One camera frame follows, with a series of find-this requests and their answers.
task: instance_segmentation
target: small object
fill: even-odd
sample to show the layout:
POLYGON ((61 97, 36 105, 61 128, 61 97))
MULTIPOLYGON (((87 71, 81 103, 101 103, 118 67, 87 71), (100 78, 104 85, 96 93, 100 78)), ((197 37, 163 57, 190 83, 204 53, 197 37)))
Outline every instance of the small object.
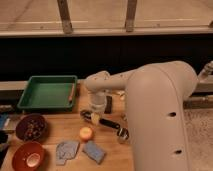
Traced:
POLYGON ((75 86, 75 84, 72 84, 70 95, 69 95, 69 98, 68 98, 70 103, 72 103, 73 98, 74 98, 74 93, 75 93, 75 87, 74 86, 75 86))
POLYGON ((63 141, 56 147, 56 165, 65 165, 68 159, 74 159, 79 148, 78 141, 63 141))
POLYGON ((8 115, 6 114, 0 115, 0 129, 4 128, 7 118, 8 118, 8 115))
POLYGON ((112 96, 106 96, 106 99, 107 99, 107 105, 106 105, 104 113, 111 114, 112 113, 112 96))
POLYGON ((46 129, 46 121, 40 114, 30 114, 24 117, 16 126, 16 136, 23 140, 37 140, 46 129))
POLYGON ((28 141, 15 152, 12 166, 15 171, 33 171, 41 165, 44 159, 42 145, 35 141, 28 141))
POLYGON ((91 122, 91 113, 92 111, 90 110, 82 110, 80 115, 85 121, 91 122))
POLYGON ((98 164, 103 161, 106 154, 106 152, 97 146, 93 141, 88 141, 85 144, 83 152, 86 153, 91 159, 95 160, 98 164))
POLYGON ((129 138, 129 131, 126 128, 120 127, 117 132, 118 142, 124 143, 129 138))
POLYGON ((107 119, 103 119, 100 118, 100 116, 98 114, 92 113, 89 110, 82 110, 80 115, 82 116, 82 118, 88 122, 92 122, 93 124, 97 125, 97 124, 102 124, 114 129, 119 129, 120 125, 116 122, 107 120, 107 119))
POLYGON ((14 111, 15 111, 15 109, 10 104, 0 105, 0 113, 11 113, 14 111))
POLYGON ((97 113, 92 113, 91 114, 91 121, 94 125, 98 125, 99 124, 99 121, 100 121, 100 115, 97 114, 97 113))
POLYGON ((79 136, 83 141, 89 141, 93 138, 93 130, 90 127, 80 129, 79 136))

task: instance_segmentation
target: black wall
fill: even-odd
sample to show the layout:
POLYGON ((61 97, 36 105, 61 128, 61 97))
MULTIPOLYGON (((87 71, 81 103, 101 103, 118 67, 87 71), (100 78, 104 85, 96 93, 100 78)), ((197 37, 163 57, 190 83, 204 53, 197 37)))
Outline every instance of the black wall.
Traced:
POLYGON ((171 60, 184 60, 199 72, 213 60, 213 34, 0 39, 0 80, 49 74, 85 78, 171 60))

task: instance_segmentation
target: bowl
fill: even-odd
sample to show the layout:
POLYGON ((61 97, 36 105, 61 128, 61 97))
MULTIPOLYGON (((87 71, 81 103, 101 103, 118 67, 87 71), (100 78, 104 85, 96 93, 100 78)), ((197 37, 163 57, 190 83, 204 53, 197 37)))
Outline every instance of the bowl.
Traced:
POLYGON ((15 171, 35 171, 44 160, 44 149, 36 141, 28 141, 15 152, 12 166, 15 171))
POLYGON ((23 141, 38 140, 46 129, 46 121, 41 114, 30 114, 16 126, 16 136, 23 141))

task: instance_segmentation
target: gray cloth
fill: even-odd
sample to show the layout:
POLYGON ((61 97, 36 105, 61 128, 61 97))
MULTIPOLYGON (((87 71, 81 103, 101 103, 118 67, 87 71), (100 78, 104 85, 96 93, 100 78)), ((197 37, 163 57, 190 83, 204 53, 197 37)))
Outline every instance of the gray cloth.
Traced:
POLYGON ((84 148, 83 152, 86 153, 91 159, 95 160, 100 164, 106 154, 99 146, 97 146, 93 141, 88 141, 84 148))
POLYGON ((63 141, 56 147, 56 165, 65 165, 68 159, 74 159, 79 147, 78 141, 63 141))

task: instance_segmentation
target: orange bowl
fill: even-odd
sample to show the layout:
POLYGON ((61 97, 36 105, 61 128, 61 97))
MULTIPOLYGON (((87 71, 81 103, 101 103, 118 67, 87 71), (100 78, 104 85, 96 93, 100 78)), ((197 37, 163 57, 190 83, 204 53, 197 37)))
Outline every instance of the orange bowl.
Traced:
POLYGON ((12 166, 15 171, 35 171, 44 160, 44 149, 36 141, 28 141, 15 152, 12 166))

